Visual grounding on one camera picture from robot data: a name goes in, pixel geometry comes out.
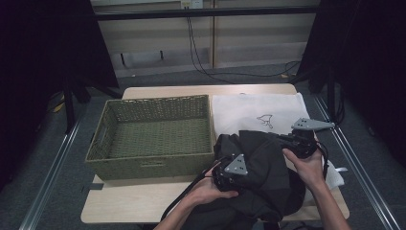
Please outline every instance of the person's right hand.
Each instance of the person's right hand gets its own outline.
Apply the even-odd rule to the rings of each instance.
[[[299,177],[310,190],[317,184],[325,182],[323,178],[322,153],[318,149],[306,159],[299,159],[289,149],[283,149],[282,152],[295,165]]]

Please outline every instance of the floor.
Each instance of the floor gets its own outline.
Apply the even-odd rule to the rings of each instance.
[[[284,72],[284,64],[241,66],[215,70],[227,72],[208,78],[196,71],[155,73],[137,77],[118,78],[123,92],[132,86],[223,84],[232,83],[282,83],[287,79],[278,75]],[[233,73],[249,73],[276,77],[240,76]],[[311,118],[324,120],[323,109],[315,96],[326,98],[326,90],[319,95],[308,92],[307,81],[295,85],[304,96]],[[32,152],[15,175],[12,183],[0,194],[0,229],[139,229],[135,224],[85,224],[80,213],[87,198],[94,173],[83,164],[90,140],[97,127],[102,107],[110,98],[89,89],[93,97],[90,103],[75,103],[79,125],[75,134],[65,135],[64,108],[49,113],[38,132]],[[346,167],[343,172],[345,185],[341,188],[350,208],[349,223],[353,229],[401,229],[406,227],[406,170],[397,164],[378,135],[371,135],[370,126],[357,113],[350,102],[346,105],[346,118],[340,124],[350,153],[344,153],[331,131],[319,132],[322,142],[329,147],[331,161],[336,168]],[[45,180],[47,174],[56,180]],[[283,222],[282,229],[295,229],[303,224],[321,226],[319,221]]]

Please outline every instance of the black cable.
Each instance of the black cable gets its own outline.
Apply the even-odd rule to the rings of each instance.
[[[211,177],[211,176],[206,176],[206,173],[211,170],[214,166],[216,166],[219,162],[221,162],[223,159],[225,159],[226,157],[221,157],[218,160],[215,160],[214,163],[212,164],[211,167],[209,167],[208,169],[204,170],[201,174],[199,174],[194,180],[193,182],[182,192],[182,194],[180,194],[169,206],[168,208],[165,210],[164,214],[161,216],[161,221],[168,215],[168,213],[170,212],[170,210],[173,209],[173,207],[179,203],[179,201],[181,199],[183,199],[183,197],[185,197],[185,195],[187,195],[191,189],[194,187],[194,185],[196,185],[200,180],[204,179],[205,177]]]
[[[190,19],[189,17],[187,17],[187,20],[188,20],[188,27],[189,27],[189,39],[190,39],[191,57],[192,57],[193,66],[194,66],[194,68],[195,68],[199,73],[205,74],[205,75],[207,75],[208,77],[210,77],[211,79],[214,79],[214,80],[217,80],[217,81],[225,81],[225,82],[227,82],[227,83],[234,84],[233,82],[229,82],[229,81],[227,81],[227,80],[221,80],[221,79],[214,78],[213,75],[239,75],[239,76],[249,76],[249,77],[258,77],[258,78],[276,77],[276,76],[280,76],[280,75],[282,75],[282,74],[284,74],[284,73],[288,73],[289,70],[293,69],[296,65],[298,65],[298,64],[300,63],[300,61],[298,61],[298,60],[289,61],[289,62],[287,62],[287,63],[284,65],[284,71],[283,71],[283,72],[280,72],[280,73],[278,73],[278,74],[273,74],[273,75],[256,75],[256,74],[246,74],[246,73],[224,73],[224,72],[222,72],[222,73],[208,73],[208,72],[203,68],[203,66],[202,66],[202,64],[201,64],[201,62],[200,62],[199,55],[198,55],[198,53],[197,53],[196,44],[195,44],[195,42],[194,42],[193,27],[192,27],[191,19]],[[193,54],[192,54],[192,44],[193,44],[194,52],[195,52],[195,54],[196,54],[197,61],[198,61],[198,63],[199,63],[199,66],[200,66],[201,70],[198,69],[197,66],[196,66],[195,63],[194,63],[194,58],[193,58]],[[295,64],[292,65],[291,67],[287,68],[286,66],[287,66],[288,64],[290,64],[290,63],[295,63]]]
[[[190,42],[190,48],[191,48],[191,57],[192,57],[192,63],[193,63],[194,69],[196,69],[197,72],[199,72],[199,73],[201,73],[201,74],[204,74],[204,75],[206,75],[207,77],[209,77],[209,78],[211,78],[211,79],[213,79],[213,80],[216,80],[216,81],[223,81],[223,82],[226,82],[226,83],[234,84],[233,82],[230,82],[230,81],[227,81],[227,80],[221,80],[221,79],[214,78],[212,75],[210,75],[209,73],[207,73],[206,70],[203,68],[203,66],[202,66],[202,64],[201,64],[201,61],[200,61],[199,54],[197,53],[196,43],[194,42],[194,35],[193,35],[193,28],[192,28],[191,19],[190,19],[189,17],[187,17],[187,20],[188,20],[188,28],[189,28],[189,42]],[[196,64],[194,63],[193,51],[192,51],[192,44],[193,44],[194,52],[195,52],[195,54],[196,54],[196,57],[197,57],[197,60],[198,60],[198,62],[199,62],[199,65],[200,65],[201,70],[199,70],[199,69],[197,68]]]

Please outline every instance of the green wicker basket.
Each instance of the green wicker basket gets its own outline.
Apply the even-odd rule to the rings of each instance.
[[[213,162],[207,95],[107,101],[85,159],[103,180],[192,175]]]

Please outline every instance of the black cloth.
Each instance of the black cloth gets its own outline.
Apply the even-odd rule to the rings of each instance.
[[[182,229],[252,229],[258,219],[279,222],[297,212],[305,184],[286,167],[274,133],[242,130],[239,136],[222,134],[214,146],[216,159],[244,154],[248,174],[234,178],[239,195],[197,206]]]

